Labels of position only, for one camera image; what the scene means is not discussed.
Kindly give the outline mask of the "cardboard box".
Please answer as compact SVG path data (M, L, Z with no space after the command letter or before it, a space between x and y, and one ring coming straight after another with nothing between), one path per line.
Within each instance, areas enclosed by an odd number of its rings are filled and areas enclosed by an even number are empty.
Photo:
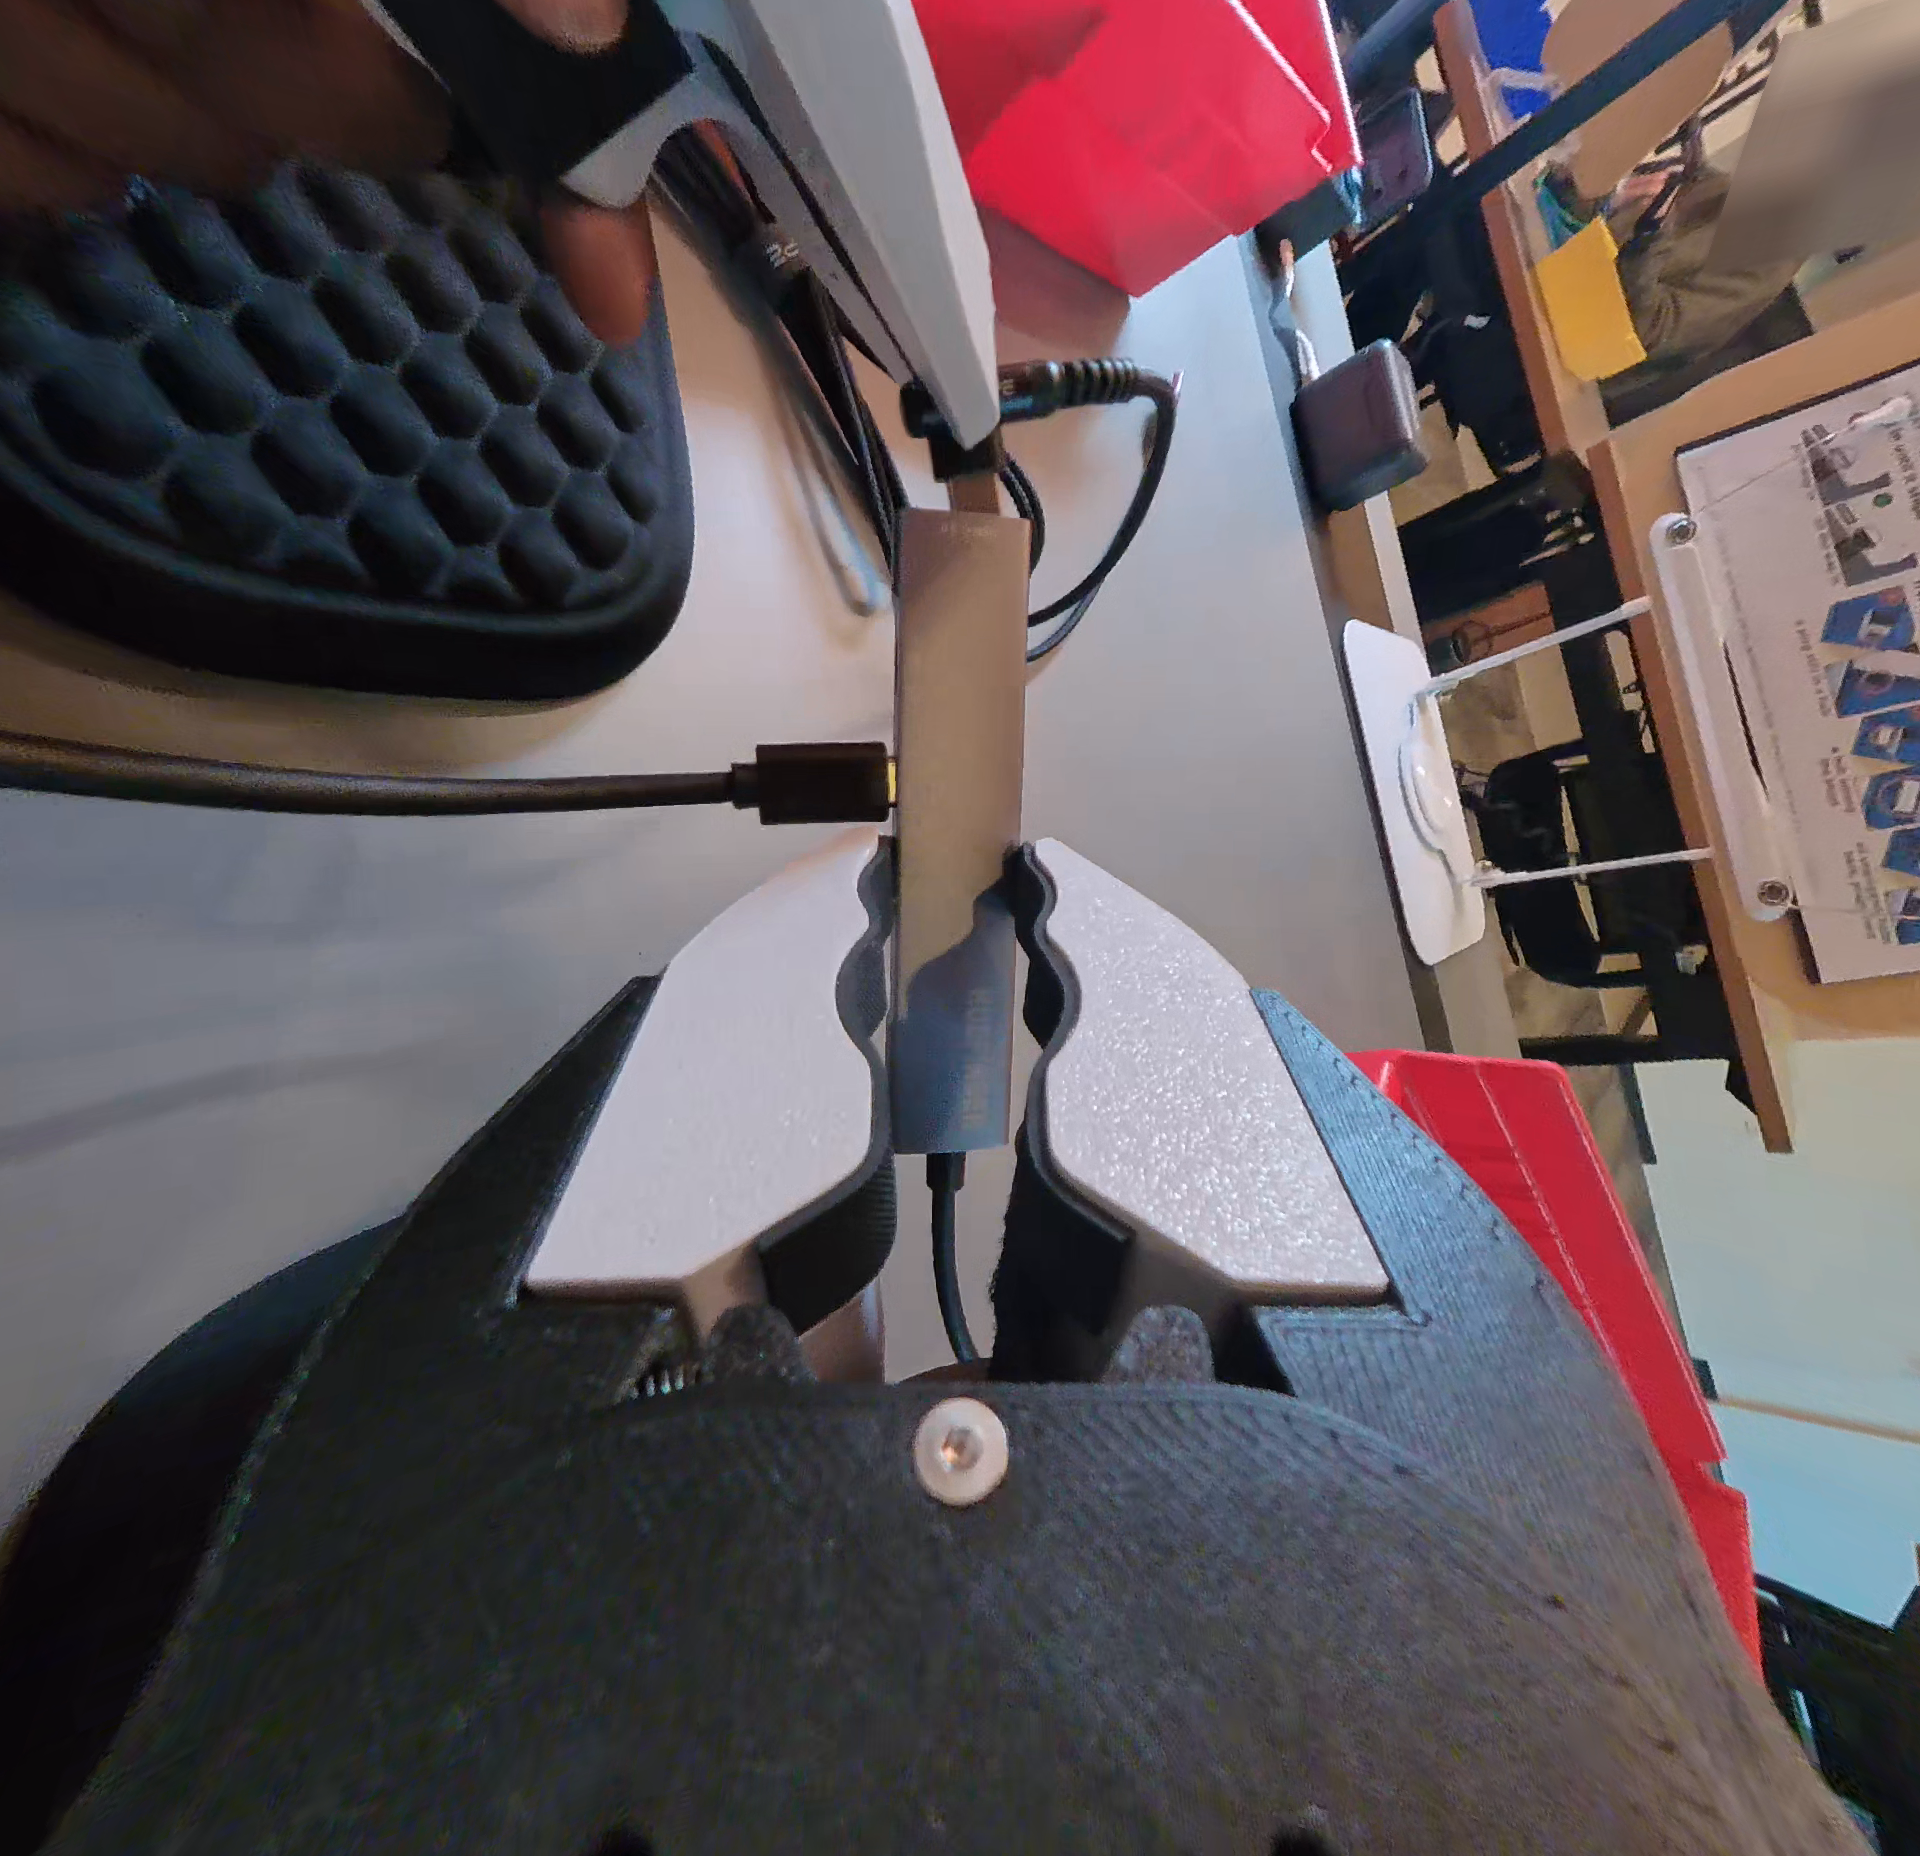
M1571 0L1556 15L1545 48L1547 74L1570 91L1685 0ZM1714 97L1735 59L1733 32L1720 21L1702 38L1583 124L1558 150L1575 192L1602 203Z

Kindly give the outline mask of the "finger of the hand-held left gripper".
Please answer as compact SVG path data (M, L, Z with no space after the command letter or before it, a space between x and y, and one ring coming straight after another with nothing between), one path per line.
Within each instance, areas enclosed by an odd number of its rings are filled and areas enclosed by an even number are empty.
M1002 420L996 298L945 95L912 0L656 0L755 141L785 234L893 380L960 448Z

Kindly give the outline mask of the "yellow plastic bin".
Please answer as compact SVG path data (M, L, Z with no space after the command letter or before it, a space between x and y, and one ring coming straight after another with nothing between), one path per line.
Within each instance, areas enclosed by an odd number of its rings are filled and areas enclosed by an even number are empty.
M1645 363L1645 344L1621 281L1621 249L1604 217L1533 266L1533 285L1564 371L1581 382Z

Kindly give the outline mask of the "black bumpy cushion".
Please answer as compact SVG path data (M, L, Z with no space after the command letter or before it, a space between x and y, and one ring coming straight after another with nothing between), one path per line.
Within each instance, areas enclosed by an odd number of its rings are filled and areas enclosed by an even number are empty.
M3 581L253 684L498 707L645 665L694 574L664 289L605 344L504 184L284 163L5 224Z

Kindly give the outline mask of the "dark grey box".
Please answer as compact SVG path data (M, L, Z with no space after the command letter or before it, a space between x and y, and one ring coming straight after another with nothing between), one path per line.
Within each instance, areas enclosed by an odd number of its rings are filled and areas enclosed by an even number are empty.
M1325 369L1302 336L1292 426L1315 505L1344 515L1427 475L1420 386L1408 355L1376 338Z

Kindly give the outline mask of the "white poster stand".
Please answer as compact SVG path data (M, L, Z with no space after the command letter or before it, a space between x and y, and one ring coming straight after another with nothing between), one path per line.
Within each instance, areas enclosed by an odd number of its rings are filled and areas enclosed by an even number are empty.
M1486 937L1486 899L1497 889L1634 874L1697 864L1710 847L1683 847L1619 861L1575 861L1551 868L1505 870L1480 861L1457 783L1442 701L1471 680L1564 644L1625 629L1649 614L1638 597L1463 669L1437 674L1420 642L1357 617L1342 635L1361 743L1382 819L1402 923L1431 969L1469 952Z

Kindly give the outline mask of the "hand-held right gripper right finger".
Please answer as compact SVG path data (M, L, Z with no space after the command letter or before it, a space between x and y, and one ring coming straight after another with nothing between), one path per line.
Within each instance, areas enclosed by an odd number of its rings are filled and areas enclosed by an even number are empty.
M1389 1271L1247 977L1078 849L1015 863L1036 1043L1013 1244L1068 1315L1378 1307Z

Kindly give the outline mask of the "person's left hand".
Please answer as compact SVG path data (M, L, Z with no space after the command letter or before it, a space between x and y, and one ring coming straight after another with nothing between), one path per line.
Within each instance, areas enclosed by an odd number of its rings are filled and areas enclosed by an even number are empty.
M610 48L628 0L497 0L536 36ZM441 86L358 0L3 0L5 230L109 211L132 182L242 194L284 162L413 175L445 162ZM546 262L626 348L656 308L647 205L540 205Z

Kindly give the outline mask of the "instruction poster board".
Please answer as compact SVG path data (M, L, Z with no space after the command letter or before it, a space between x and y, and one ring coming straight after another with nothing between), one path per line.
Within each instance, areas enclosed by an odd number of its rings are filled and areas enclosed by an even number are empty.
M1792 1045L1917 1034L1917 365L1786 353L1590 454L1731 1064L1792 1149Z

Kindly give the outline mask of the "red plastic bin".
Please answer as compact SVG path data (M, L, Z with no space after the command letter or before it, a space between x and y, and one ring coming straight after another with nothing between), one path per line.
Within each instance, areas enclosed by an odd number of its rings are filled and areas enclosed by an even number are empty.
M1742 1491L1570 1075L1532 1058L1355 1053L1353 1064L1486 1191L1571 1299L1640 1406L1756 1670L1763 1632Z
M977 207L1138 298L1363 163L1326 0L912 0Z

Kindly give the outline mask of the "grey usb hub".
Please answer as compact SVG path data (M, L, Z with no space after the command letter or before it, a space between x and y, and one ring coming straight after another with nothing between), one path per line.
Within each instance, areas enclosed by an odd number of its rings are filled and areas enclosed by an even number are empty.
M895 595L892 1125L903 1155L1009 1140L1028 530L914 507Z

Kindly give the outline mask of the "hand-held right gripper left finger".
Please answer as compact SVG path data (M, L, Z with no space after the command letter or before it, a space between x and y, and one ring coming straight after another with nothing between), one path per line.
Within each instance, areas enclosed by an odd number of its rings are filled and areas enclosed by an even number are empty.
M673 958L533 1246L531 1296L662 1299L698 1334L770 1301L764 1248L882 1159L886 887L882 836L836 836Z

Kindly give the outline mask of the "black light stand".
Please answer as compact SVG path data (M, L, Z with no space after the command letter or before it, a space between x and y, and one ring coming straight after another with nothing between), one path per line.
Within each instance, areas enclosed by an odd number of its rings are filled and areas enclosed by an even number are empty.
M1638 86L1647 72L1687 49L1720 21L1729 23L1737 55L1758 34L1769 30L1796 2L1799 0L1685 0L1642 38L1636 38L1570 91L1549 76L1556 95L1543 110L1514 127L1456 177L1435 175L1429 190L1401 215L1414 211L1440 217L1480 203L1486 196L1524 175L1533 163L1549 162L1583 124L1627 93L1630 86Z

